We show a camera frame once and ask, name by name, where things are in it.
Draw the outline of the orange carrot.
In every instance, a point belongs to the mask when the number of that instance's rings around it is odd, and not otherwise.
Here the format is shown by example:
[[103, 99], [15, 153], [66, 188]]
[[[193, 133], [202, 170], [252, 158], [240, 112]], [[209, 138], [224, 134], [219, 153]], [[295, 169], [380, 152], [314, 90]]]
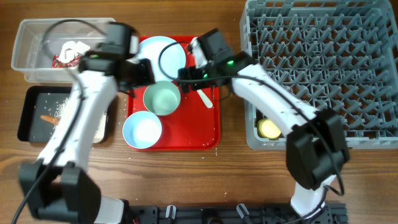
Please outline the orange carrot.
[[41, 115], [40, 118], [50, 124], [57, 125], [60, 121], [59, 118], [49, 116], [49, 115]]

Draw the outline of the white rice pile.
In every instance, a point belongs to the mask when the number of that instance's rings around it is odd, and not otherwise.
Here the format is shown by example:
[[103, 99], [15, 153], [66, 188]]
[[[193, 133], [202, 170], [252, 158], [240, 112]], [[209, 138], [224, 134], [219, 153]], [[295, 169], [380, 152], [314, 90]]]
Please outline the white rice pile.
[[[61, 118], [61, 115], [66, 107], [66, 104], [69, 101], [69, 97], [66, 97], [62, 102], [57, 101], [57, 106], [54, 112], [54, 117], [57, 119]], [[105, 128], [106, 128], [106, 122], [107, 122], [107, 110], [103, 112], [101, 115], [101, 119], [99, 121], [99, 125], [96, 129], [94, 138], [93, 138], [93, 144], [100, 143], [104, 137], [105, 137]]]

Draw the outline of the black mounting rail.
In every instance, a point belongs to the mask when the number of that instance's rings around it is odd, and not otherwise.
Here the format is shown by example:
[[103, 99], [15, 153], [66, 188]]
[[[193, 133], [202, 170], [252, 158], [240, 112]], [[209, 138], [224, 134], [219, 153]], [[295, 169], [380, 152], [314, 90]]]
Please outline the black mounting rail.
[[343, 203], [326, 203], [316, 214], [300, 219], [287, 203], [235, 207], [167, 207], [131, 206], [126, 223], [133, 224], [206, 224], [206, 223], [316, 223], [348, 224], [348, 213]]

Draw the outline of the light blue bowl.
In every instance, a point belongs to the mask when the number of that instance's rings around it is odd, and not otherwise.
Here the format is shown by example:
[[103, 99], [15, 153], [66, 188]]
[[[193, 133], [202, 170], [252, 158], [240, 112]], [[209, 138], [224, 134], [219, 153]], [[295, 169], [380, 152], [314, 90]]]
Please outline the light blue bowl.
[[160, 119], [149, 111], [138, 111], [130, 115], [123, 125], [125, 142], [135, 149], [152, 147], [162, 135]]

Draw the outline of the yellow plastic cup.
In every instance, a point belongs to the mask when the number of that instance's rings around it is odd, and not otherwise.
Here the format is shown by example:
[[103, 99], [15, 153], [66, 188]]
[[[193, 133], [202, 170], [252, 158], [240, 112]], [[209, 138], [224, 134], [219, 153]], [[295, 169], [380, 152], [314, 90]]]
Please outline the yellow plastic cup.
[[257, 133], [261, 138], [277, 139], [281, 130], [269, 119], [260, 119], [257, 122]]

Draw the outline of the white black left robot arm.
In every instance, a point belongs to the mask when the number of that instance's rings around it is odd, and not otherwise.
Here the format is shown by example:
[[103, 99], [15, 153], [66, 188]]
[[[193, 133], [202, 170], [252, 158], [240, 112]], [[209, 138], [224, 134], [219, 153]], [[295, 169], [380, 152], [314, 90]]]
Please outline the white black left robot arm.
[[89, 50], [71, 72], [74, 84], [52, 137], [33, 163], [23, 163], [21, 207], [39, 220], [68, 223], [134, 223], [124, 199], [105, 197], [86, 170], [103, 112], [118, 93], [154, 83], [148, 59], [138, 59], [139, 33], [110, 22], [98, 50]]

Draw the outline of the white plastic spoon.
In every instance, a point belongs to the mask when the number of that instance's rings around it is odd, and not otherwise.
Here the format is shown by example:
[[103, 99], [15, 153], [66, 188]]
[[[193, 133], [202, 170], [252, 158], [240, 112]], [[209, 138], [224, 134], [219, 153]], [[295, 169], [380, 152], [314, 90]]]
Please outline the white plastic spoon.
[[199, 97], [201, 98], [203, 104], [207, 107], [207, 108], [212, 108], [213, 107], [213, 103], [212, 101], [207, 97], [207, 95], [202, 91], [202, 90], [197, 90], [197, 93], [199, 95]]

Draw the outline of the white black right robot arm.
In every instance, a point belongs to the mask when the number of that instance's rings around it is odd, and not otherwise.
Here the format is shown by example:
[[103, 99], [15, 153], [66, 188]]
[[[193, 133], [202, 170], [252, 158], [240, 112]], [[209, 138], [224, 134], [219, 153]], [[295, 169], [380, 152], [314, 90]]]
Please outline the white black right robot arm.
[[286, 164], [295, 180], [290, 200], [299, 220], [321, 211], [326, 193], [344, 195], [341, 170], [349, 161], [343, 125], [331, 108], [317, 109], [278, 84], [249, 54], [234, 53], [218, 29], [193, 38], [187, 45], [195, 64], [178, 72], [185, 91], [229, 85], [239, 97], [254, 105], [286, 138]]

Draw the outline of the red snack wrapper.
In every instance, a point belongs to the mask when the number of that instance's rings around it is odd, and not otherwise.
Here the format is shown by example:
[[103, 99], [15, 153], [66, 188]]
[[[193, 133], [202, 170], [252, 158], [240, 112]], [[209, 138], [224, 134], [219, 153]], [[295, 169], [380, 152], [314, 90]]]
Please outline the red snack wrapper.
[[72, 68], [72, 67], [76, 67], [79, 64], [80, 59], [81, 59], [81, 56], [78, 55], [78, 56], [74, 57], [69, 62], [62, 62], [59, 59], [59, 56], [55, 55], [53, 57], [53, 60], [52, 60], [52, 68]]

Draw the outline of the black food waste tray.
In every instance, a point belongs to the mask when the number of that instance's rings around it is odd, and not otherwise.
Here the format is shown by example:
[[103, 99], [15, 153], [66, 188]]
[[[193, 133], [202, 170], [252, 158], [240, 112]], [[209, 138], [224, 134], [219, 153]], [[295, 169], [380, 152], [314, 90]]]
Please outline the black food waste tray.
[[57, 125], [40, 118], [41, 115], [54, 117], [57, 101], [70, 96], [70, 86], [32, 86], [27, 90], [17, 132], [20, 141], [46, 143], [52, 137]]

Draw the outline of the red serving tray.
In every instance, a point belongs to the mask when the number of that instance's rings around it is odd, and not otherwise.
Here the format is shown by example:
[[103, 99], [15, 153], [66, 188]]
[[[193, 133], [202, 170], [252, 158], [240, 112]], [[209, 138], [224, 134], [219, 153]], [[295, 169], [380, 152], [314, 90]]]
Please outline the red serving tray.
[[[172, 79], [164, 72], [160, 64], [162, 54], [169, 47], [175, 44], [183, 47], [187, 60], [185, 67], [192, 67], [195, 62], [193, 56], [187, 52], [187, 42], [192, 39], [190, 36], [170, 38], [175, 42], [162, 49], [158, 63], [160, 71], [166, 77]], [[135, 112], [147, 111], [143, 102], [144, 91], [147, 87], [136, 89], [134, 91], [135, 96], [127, 99], [127, 118]], [[221, 136], [219, 90], [217, 88], [202, 90], [213, 103], [213, 107], [210, 109], [203, 104], [197, 91], [183, 93], [180, 88], [179, 90], [181, 93], [179, 107], [170, 115], [156, 115], [162, 123], [160, 139], [150, 148], [133, 149], [140, 151], [192, 151], [211, 149], [218, 144]]]

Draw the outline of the clear plastic waste bin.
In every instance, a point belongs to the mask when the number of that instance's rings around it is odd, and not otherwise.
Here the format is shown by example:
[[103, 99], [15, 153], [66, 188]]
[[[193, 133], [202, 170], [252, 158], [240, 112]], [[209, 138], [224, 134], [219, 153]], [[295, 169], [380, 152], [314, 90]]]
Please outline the clear plastic waste bin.
[[104, 41], [98, 31], [80, 22], [63, 23], [55, 27], [49, 34], [46, 46], [52, 56], [42, 50], [41, 40], [45, 31], [59, 18], [25, 19], [19, 24], [11, 67], [24, 75], [29, 83], [71, 83], [73, 78], [64, 68], [53, 68], [53, 57], [59, 55], [62, 46], [69, 42], [83, 42], [94, 48]]

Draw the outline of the grey dishwasher rack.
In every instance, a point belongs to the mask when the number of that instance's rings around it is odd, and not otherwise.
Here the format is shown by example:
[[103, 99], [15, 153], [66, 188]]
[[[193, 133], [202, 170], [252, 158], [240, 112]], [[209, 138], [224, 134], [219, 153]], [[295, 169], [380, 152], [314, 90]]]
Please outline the grey dishwasher rack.
[[397, 24], [389, 1], [247, 1], [241, 50], [306, 103], [334, 109], [353, 149], [397, 147]]

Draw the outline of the green bowl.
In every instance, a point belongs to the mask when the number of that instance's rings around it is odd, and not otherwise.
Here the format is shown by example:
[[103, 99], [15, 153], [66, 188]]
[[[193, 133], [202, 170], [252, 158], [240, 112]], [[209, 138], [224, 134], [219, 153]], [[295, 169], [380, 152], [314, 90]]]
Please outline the green bowl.
[[181, 93], [178, 86], [174, 83], [159, 81], [146, 88], [143, 102], [147, 111], [158, 116], [167, 116], [179, 107]]

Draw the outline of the light blue plate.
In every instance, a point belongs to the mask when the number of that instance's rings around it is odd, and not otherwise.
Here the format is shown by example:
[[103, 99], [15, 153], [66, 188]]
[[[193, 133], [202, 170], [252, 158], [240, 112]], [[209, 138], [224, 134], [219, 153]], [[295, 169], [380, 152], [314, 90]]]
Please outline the light blue plate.
[[156, 82], [169, 81], [178, 77], [178, 70], [185, 67], [187, 59], [185, 51], [181, 45], [173, 45], [169, 47], [161, 56], [160, 64], [164, 72], [172, 77], [172, 79], [166, 77], [159, 69], [159, 55], [164, 47], [174, 43], [175, 40], [166, 36], [154, 36], [143, 40], [140, 44], [140, 52], [138, 55], [139, 59], [148, 58], [152, 65], [152, 71], [154, 73], [154, 79]]

